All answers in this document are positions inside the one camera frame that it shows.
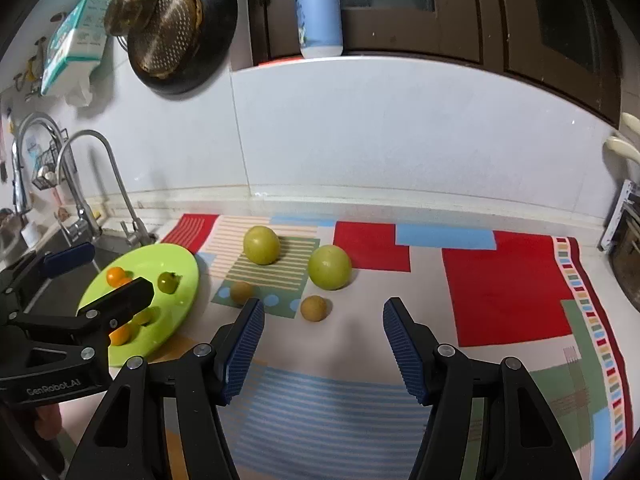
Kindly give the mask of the left hand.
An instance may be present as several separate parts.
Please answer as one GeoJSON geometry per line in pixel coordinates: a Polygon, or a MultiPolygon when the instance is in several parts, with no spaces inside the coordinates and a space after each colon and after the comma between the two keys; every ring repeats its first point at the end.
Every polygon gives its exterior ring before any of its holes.
{"type": "Polygon", "coordinates": [[[62,430],[62,416],[58,404],[38,406],[35,430],[43,440],[55,439],[62,430]]]}

